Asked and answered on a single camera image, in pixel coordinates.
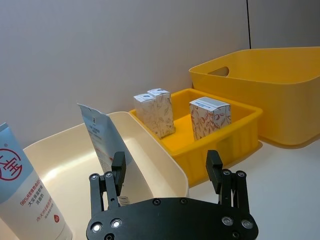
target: patterned box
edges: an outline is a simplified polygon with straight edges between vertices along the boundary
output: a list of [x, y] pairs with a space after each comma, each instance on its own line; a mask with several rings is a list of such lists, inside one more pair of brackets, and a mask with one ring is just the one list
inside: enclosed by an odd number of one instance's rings
[[148, 94], [156, 100], [158, 122], [161, 131], [161, 137], [165, 137], [175, 132], [174, 117], [172, 113], [171, 94], [161, 88], [148, 91]]
[[147, 94], [134, 96], [134, 107], [137, 117], [146, 125], [155, 135], [161, 138], [161, 131], [158, 122], [156, 99]]
[[189, 103], [193, 137], [199, 140], [231, 124], [231, 106], [209, 97], [201, 97]]

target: yellow plastic bin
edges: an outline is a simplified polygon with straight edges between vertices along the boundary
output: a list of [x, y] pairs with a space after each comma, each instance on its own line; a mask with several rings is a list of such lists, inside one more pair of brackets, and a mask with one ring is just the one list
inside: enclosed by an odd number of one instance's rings
[[299, 145], [320, 134], [320, 47], [242, 50], [189, 72], [197, 90], [262, 108], [262, 137]]
[[[189, 102], [201, 97], [209, 97], [231, 104], [232, 124], [195, 141], [189, 111]], [[258, 117], [262, 110], [195, 89], [185, 89], [171, 95], [175, 133], [155, 139], [182, 167], [190, 186], [208, 179], [205, 167], [207, 151], [217, 150], [223, 164], [227, 165], [247, 155], [258, 147]], [[137, 118], [136, 110], [130, 113]]]

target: white table surface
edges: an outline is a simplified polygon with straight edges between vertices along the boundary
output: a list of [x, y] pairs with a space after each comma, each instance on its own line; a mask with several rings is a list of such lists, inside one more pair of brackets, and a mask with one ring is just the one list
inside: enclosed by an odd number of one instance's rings
[[[320, 140], [299, 149], [262, 142], [231, 167], [247, 173], [250, 213], [258, 240], [320, 239]], [[190, 189], [190, 198], [218, 203], [210, 181]]]

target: cream plastic tray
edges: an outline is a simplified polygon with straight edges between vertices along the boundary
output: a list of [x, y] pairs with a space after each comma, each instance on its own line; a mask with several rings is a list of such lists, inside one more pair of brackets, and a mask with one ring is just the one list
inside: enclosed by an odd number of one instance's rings
[[[187, 196], [185, 173], [159, 143], [129, 113], [109, 116], [153, 196]], [[40, 140], [24, 151], [73, 231], [72, 240], [86, 240], [91, 218], [89, 175], [103, 172], [85, 125]], [[18, 239], [1, 219], [0, 239]]]

